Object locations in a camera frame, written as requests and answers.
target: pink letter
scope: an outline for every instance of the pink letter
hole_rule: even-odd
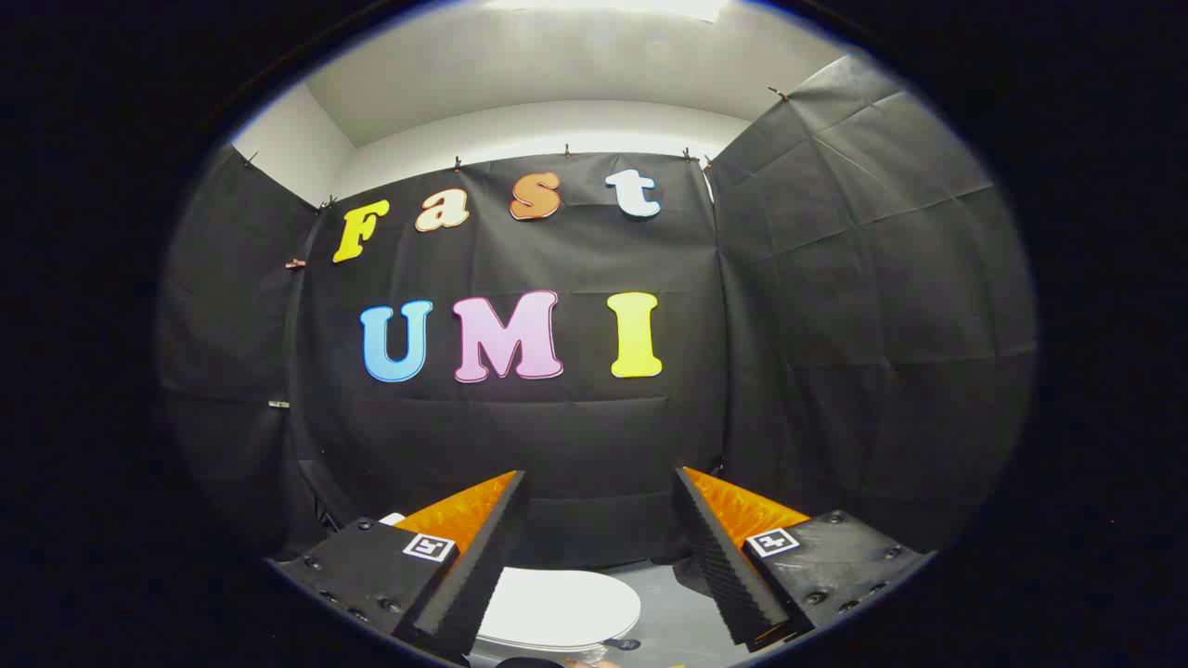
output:
[[[479,346],[500,378],[507,376],[516,348],[523,344],[516,373],[520,378],[552,378],[561,376],[561,360],[552,353],[552,305],[557,294],[549,290],[525,292],[516,304],[512,317],[504,327],[484,297],[472,297],[454,304],[454,313],[462,319],[462,366],[454,372],[459,383],[479,383],[487,379],[487,367],[479,359]]]

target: yellow letter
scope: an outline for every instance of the yellow letter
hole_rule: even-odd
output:
[[[661,372],[652,357],[651,311],[659,302],[647,292],[611,295],[606,305],[619,317],[619,359],[611,365],[615,378],[639,378]]]
[[[347,226],[342,229],[342,244],[339,246],[339,252],[334,253],[334,261],[340,263],[361,256],[364,247],[359,241],[371,239],[372,232],[375,232],[377,216],[381,215],[387,215],[387,200],[347,212],[342,216]]]
[[[466,210],[466,190],[450,188],[429,197],[421,204],[425,209],[417,216],[417,232],[432,232],[438,227],[456,227],[470,218]]]

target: white ceiling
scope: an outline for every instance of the white ceiling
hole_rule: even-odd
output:
[[[450,2],[383,30],[307,80],[355,146],[470,112],[623,100],[754,120],[842,56],[804,24],[731,0],[713,24],[607,10]]]

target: orange foam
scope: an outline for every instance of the orange foam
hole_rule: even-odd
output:
[[[514,471],[508,471],[489,480],[462,490],[430,506],[405,517],[396,527],[406,531],[429,534],[440,538],[449,538],[457,544],[459,554],[466,554],[470,541],[487,521],[499,496],[507,489]]]
[[[684,467],[684,472],[714,511],[714,517],[726,529],[731,542],[739,549],[742,549],[742,542],[747,536],[809,519],[807,515],[713,475],[694,471],[688,466]]]

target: orange letter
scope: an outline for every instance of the orange letter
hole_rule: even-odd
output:
[[[554,190],[561,185],[561,178],[546,171],[529,174],[512,187],[512,218],[516,220],[538,220],[549,218],[561,207],[561,197]]]

